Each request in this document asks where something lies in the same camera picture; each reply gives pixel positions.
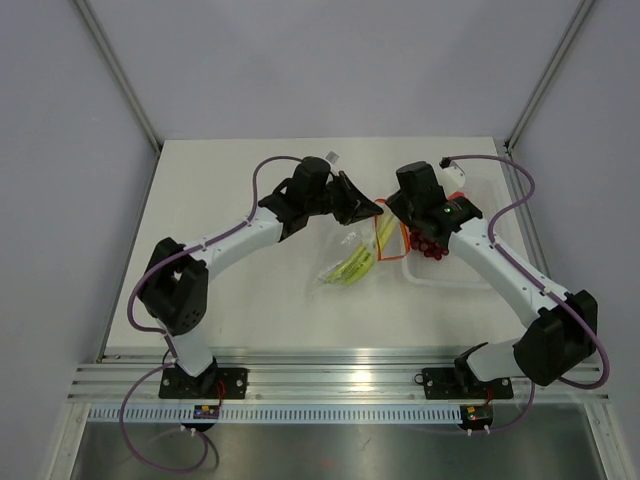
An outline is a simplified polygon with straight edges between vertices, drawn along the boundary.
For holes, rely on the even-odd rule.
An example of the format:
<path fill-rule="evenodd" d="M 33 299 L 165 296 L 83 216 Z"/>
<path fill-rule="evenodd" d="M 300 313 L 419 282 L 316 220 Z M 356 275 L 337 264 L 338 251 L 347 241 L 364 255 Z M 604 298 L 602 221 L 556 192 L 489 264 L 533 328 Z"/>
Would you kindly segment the clear zip top bag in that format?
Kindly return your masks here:
<path fill-rule="evenodd" d="M 337 225 L 323 234 L 311 254 L 311 270 L 305 297 L 313 299 L 327 291 L 346 290 L 380 273 L 381 266 L 399 262 L 410 251 L 408 228 L 383 198 L 374 200 L 382 213 L 368 220 Z"/>

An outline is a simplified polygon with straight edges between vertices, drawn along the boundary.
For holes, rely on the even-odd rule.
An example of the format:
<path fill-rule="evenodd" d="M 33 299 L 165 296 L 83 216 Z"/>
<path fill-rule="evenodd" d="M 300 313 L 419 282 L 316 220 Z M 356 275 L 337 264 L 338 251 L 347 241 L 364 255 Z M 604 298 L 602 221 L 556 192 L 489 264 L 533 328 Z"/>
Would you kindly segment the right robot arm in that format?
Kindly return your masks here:
<path fill-rule="evenodd" d="M 525 328 L 519 339 L 482 343 L 459 355 L 453 380 L 460 393 L 476 396 L 504 377 L 547 386 L 595 353 L 598 305 L 590 293 L 571 293 L 522 260 L 468 198 L 447 198 L 430 164 L 402 166 L 396 178 L 399 189 L 386 200 L 391 212 L 471 266 Z"/>

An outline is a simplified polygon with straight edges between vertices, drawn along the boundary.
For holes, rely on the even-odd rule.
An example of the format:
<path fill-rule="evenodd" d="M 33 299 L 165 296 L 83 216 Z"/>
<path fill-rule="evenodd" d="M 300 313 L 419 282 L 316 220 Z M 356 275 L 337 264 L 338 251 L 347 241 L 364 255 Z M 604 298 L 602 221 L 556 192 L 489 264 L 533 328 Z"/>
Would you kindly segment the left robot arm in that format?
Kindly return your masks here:
<path fill-rule="evenodd" d="M 236 225 L 190 244 L 171 237 L 157 243 L 127 301 L 128 315 L 140 301 L 156 320 L 151 330 L 164 338 L 181 386 L 195 398 L 214 390 L 218 371 L 216 358 L 195 332 L 207 311 L 210 282 L 252 253 L 288 239 L 314 216 L 330 215 L 347 226 L 383 212 L 326 160 L 305 157 L 295 163 L 269 195 L 252 197 L 249 213 Z"/>

